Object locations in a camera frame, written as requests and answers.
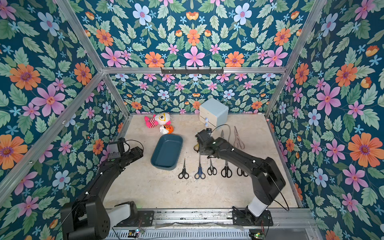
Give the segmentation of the yellow handled scissors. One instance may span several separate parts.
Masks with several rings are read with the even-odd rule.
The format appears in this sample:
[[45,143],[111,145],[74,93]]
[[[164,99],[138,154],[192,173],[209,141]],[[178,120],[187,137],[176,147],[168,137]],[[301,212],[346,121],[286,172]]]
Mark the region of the yellow handled scissors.
[[196,144],[194,146],[194,151],[196,151],[197,153],[200,151],[200,145],[199,144]]

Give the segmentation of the slim black scissors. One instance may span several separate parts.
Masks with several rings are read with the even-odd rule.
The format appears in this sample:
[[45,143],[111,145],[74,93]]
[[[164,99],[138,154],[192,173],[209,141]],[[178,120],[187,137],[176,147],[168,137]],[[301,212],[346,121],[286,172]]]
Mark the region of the slim black scissors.
[[209,176],[215,176],[218,173],[217,169],[213,166],[212,159],[210,159],[210,166],[208,167],[207,173]]

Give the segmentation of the blue handled scissors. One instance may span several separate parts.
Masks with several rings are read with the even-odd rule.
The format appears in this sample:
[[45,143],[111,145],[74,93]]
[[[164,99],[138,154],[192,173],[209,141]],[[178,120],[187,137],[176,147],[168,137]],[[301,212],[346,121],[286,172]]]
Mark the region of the blue handled scissors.
[[199,155],[198,171],[195,173],[194,178],[196,180],[198,180],[198,179],[204,180],[206,178],[206,174],[203,172],[203,168],[202,168],[202,164],[201,164],[201,155]]

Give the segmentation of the teal plastic storage box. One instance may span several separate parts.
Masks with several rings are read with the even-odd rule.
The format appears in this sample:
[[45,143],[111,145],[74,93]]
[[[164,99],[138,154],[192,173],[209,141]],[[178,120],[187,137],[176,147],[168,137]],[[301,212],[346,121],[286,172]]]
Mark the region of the teal plastic storage box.
[[159,138],[151,157],[151,164],[161,170],[175,169],[183,147],[183,138],[167,134]]

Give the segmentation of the beige handled kitchen scissors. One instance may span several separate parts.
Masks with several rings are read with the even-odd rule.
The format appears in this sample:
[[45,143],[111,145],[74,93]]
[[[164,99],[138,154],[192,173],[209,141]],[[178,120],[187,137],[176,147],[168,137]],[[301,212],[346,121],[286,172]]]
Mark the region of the beige handled kitchen scissors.
[[235,142],[234,142],[234,146],[238,149],[244,149],[245,148],[245,144],[243,143],[243,141],[241,140],[240,136],[239,136],[239,132],[237,130],[237,127],[234,126],[234,135],[235,135]]

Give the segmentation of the large black scissors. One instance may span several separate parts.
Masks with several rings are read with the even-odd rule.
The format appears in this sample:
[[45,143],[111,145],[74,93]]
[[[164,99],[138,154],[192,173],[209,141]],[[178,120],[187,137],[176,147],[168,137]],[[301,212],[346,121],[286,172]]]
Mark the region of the large black scissors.
[[231,178],[232,175],[233,175],[233,172],[232,172],[232,170],[229,168],[229,163],[228,163],[228,161],[225,161],[225,166],[224,166],[224,168],[223,168],[222,171],[221,171],[221,176],[222,176],[223,178]]

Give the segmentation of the small black scissors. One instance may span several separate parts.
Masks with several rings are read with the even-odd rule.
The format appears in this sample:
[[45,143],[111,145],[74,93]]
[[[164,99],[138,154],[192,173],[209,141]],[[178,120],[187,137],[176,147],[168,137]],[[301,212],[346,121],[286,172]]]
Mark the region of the small black scissors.
[[183,168],[182,168],[182,171],[179,173],[178,178],[180,180],[182,180],[182,179],[187,180],[189,177],[190,177],[190,175],[186,171],[186,159],[184,159]]

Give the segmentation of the black oval handle scissors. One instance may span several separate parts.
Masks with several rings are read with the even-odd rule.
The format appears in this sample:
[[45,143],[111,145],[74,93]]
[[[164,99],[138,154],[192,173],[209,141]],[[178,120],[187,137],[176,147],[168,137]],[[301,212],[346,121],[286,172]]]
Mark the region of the black oval handle scissors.
[[240,169],[240,168],[237,168],[237,175],[238,175],[239,177],[248,177],[248,176],[249,176],[245,171],[243,171],[243,170]]

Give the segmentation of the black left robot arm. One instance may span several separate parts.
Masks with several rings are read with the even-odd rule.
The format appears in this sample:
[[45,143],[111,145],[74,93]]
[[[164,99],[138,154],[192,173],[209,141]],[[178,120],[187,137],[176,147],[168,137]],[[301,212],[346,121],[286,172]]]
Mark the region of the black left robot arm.
[[96,176],[84,191],[61,209],[62,232],[65,240],[103,240],[119,223],[139,223],[139,212],[133,201],[116,205],[107,210],[104,199],[117,177],[127,166],[144,155],[144,146],[131,148],[127,140],[119,138],[109,144],[110,152]]

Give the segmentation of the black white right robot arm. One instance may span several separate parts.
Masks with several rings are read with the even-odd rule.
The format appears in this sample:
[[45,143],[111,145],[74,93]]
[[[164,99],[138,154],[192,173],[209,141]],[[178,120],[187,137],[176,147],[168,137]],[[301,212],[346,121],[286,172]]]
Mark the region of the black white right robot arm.
[[246,209],[260,217],[286,186],[282,172],[272,158],[249,155],[221,137],[213,138],[210,131],[204,129],[196,134],[199,153],[232,163],[251,178],[255,197]]

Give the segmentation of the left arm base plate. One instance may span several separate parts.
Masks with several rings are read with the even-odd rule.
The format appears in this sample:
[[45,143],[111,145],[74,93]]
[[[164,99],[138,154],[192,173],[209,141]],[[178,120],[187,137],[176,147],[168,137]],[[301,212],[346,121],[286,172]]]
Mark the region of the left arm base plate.
[[154,221],[154,211],[139,210],[133,216],[117,224],[117,227],[150,227]]

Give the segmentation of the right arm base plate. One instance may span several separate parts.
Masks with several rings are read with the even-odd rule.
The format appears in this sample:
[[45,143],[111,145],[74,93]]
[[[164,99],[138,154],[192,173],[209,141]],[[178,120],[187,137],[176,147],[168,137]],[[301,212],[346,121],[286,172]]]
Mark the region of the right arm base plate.
[[246,207],[238,209],[232,207],[233,224],[243,227],[271,227],[274,225],[271,212],[264,210],[260,216],[256,216]]

